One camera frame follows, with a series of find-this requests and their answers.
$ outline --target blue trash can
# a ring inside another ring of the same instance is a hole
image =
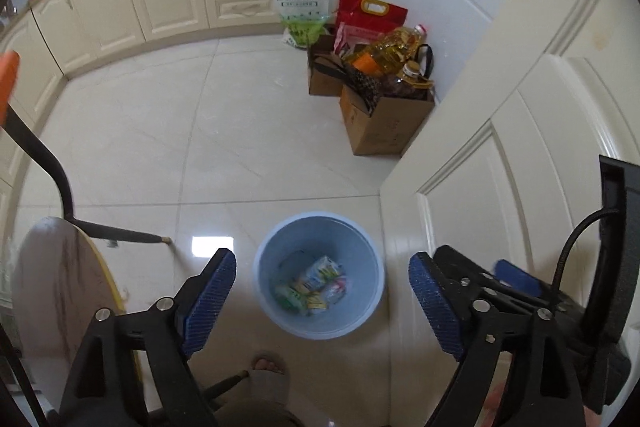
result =
[[[350,283],[346,295],[318,315],[281,308],[274,288],[325,255],[342,265]],[[262,309],[283,330],[303,339],[334,339],[355,330],[376,309],[384,286],[385,267],[373,241],[362,227],[337,214],[289,217],[271,231],[255,256],[254,288]]]

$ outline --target screw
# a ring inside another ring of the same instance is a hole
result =
[[[491,309],[491,304],[482,299],[478,299],[474,301],[473,307],[477,312],[486,313]]]
[[[95,318],[98,322],[102,322],[111,317],[111,312],[107,308],[101,308],[95,312]]]
[[[544,321],[550,321],[551,317],[553,317],[553,315],[546,308],[540,308],[540,309],[538,309],[538,317],[540,317]]]
[[[161,312],[165,312],[174,307],[174,300],[171,297],[162,297],[158,302],[156,302],[156,308],[158,308]]]

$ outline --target pant leg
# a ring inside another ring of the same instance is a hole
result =
[[[214,416],[220,427],[305,427],[279,403],[258,398],[223,405]]]

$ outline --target slipper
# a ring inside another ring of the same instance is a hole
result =
[[[261,400],[269,400],[286,405],[289,399],[289,369],[281,356],[272,351],[261,351],[252,358],[250,367],[260,359],[274,363],[282,373],[275,373],[267,369],[250,369],[250,396]]]

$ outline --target red bag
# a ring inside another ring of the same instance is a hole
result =
[[[407,10],[379,0],[340,0],[335,20],[334,53],[349,54],[358,44],[371,44],[404,24]]]

